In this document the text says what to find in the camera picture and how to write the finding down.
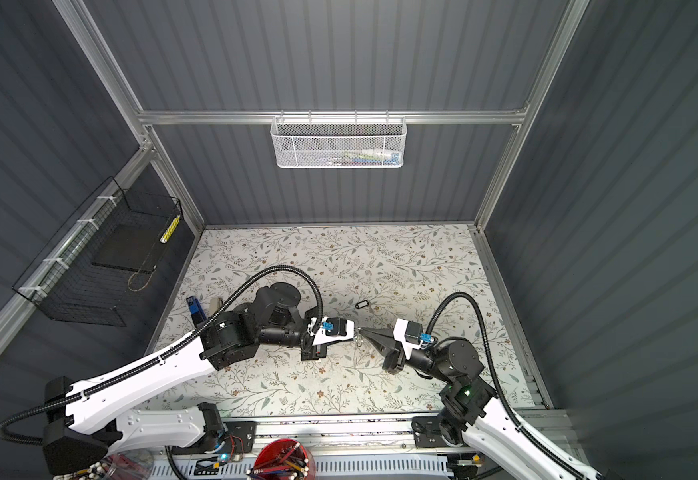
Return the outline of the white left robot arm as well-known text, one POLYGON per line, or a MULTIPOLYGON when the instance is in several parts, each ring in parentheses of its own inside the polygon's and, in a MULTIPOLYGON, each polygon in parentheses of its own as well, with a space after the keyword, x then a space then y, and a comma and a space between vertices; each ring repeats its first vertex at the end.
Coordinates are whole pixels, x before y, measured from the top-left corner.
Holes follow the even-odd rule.
POLYGON ((214 405, 146 413, 138 412, 138 405, 251 359, 262 345, 297 348, 309 361, 354 333, 351 321, 326 316, 321 291, 309 274, 291 265, 266 267, 168 346, 98 377, 48 382, 43 404, 0 422, 0 439, 41 448, 53 475, 72 474, 130 450, 214 452, 228 443, 214 405))

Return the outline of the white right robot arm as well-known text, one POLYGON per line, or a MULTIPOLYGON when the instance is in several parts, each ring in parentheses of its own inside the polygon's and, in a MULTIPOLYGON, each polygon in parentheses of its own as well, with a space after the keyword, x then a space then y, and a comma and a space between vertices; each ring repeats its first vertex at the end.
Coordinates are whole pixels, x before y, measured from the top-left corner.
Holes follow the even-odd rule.
POLYGON ((398 319, 391 328, 367 328, 359 334, 383 356, 382 369, 395 374, 410 366, 444 383, 439 396, 440 434, 449 445, 467 445, 486 455, 517 479, 603 479, 604 474, 575 458, 509 405, 500 386, 490 345, 483 341, 486 361, 464 337, 434 338, 434 327, 454 301, 467 301, 482 334, 486 324, 477 301, 455 292, 436 308, 429 324, 398 319))

